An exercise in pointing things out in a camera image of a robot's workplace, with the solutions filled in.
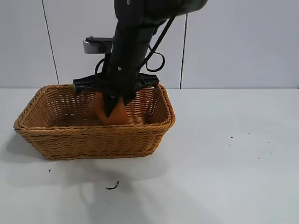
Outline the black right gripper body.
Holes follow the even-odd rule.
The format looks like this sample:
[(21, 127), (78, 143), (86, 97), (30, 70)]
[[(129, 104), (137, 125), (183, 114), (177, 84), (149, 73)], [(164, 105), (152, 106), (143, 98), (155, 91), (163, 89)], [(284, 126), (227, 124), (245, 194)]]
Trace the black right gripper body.
[(156, 75), (140, 72), (144, 59), (145, 56), (140, 55), (115, 61), (113, 55), (105, 55), (97, 63), (93, 75), (73, 80), (74, 91), (94, 91), (119, 97), (125, 90), (138, 91), (147, 87), (157, 87), (159, 79)]

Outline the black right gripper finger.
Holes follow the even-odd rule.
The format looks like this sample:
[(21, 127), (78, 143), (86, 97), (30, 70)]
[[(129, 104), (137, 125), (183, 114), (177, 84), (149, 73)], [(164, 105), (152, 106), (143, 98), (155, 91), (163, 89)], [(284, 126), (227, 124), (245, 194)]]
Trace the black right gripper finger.
[(109, 117), (118, 103), (118, 97), (111, 96), (110, 94), (103, 94), (103, 101), (105, 115)]
[(121, 103), (126, 106), (136, 98), (136, 90), (125, 90), (121, 92)]

